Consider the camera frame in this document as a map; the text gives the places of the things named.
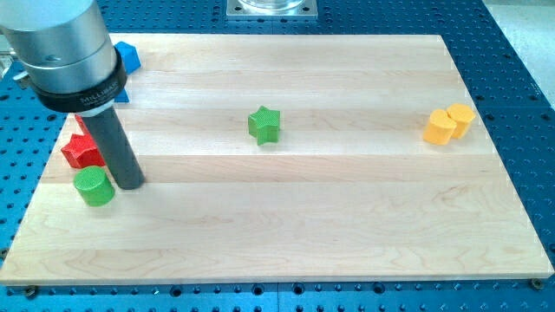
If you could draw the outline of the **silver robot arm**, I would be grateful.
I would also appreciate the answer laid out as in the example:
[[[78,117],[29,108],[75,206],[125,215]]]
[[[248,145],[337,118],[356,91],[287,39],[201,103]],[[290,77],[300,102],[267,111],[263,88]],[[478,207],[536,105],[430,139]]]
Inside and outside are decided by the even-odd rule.
[[[127,82],[95,0],[1,0],[1,32],[51,110],[98,114]]]

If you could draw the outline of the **blue block under arm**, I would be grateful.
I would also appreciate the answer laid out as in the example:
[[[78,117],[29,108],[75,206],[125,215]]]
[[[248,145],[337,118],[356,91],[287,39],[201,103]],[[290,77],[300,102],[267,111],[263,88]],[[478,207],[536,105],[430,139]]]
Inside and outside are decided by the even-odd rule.
[[[117,103],[127,103],[127,102],[129,102],[129,98],[128,98],[126,89],[122,89],[121,92],[114,98],[114,101],[117,102]]]

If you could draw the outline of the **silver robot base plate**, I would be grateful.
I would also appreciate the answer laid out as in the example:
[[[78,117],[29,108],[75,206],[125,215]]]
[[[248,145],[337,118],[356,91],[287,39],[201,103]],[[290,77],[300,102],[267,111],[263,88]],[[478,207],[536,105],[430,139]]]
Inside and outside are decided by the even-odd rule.
[[[234,20],[318,17],[317,0],[227,0],[225,13]]]

